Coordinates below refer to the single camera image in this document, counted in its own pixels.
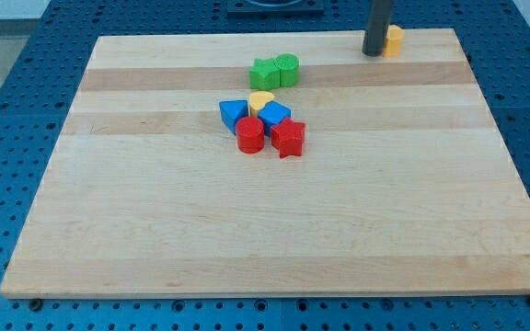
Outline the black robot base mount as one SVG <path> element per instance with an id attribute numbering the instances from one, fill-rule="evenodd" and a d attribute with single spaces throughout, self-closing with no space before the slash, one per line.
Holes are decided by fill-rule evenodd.
<path id="1" fill-rule="evenodd" d="M 321 0 L 226 0 L 228 16 L 265 14 L 323 14 Z"/>

